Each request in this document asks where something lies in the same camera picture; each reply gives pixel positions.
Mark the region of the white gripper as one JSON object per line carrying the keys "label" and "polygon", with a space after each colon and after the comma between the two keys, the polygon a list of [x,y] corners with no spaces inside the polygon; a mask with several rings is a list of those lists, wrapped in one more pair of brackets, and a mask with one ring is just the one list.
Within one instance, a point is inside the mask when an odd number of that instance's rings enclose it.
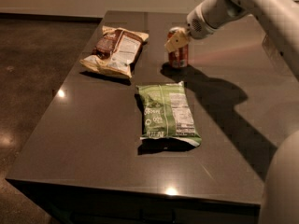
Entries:
{"label": "white gripper", "polygon": [[168,53],[174,52],[193,39],[204,39],[225,24],[230,16],[228,14],[228,0],[204,0],[187,16],[187,27],[174,28],[168,33],[164,47]]}

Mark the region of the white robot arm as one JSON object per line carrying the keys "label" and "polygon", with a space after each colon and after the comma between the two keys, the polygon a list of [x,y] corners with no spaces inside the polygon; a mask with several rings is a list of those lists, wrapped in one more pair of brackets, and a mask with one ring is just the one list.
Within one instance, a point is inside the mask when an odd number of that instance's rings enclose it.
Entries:
{"label": "white robot arm", "polygon": [[[165,43],[175,51],[193,39],[215,33],[225,23],[251,14],[271,38],[280,56],[299,76],[299,6],[292,0],[204,0],[186,18],[186,26]],[[259,224],[299,224],[299,132],[279,146],[264,185]]]}

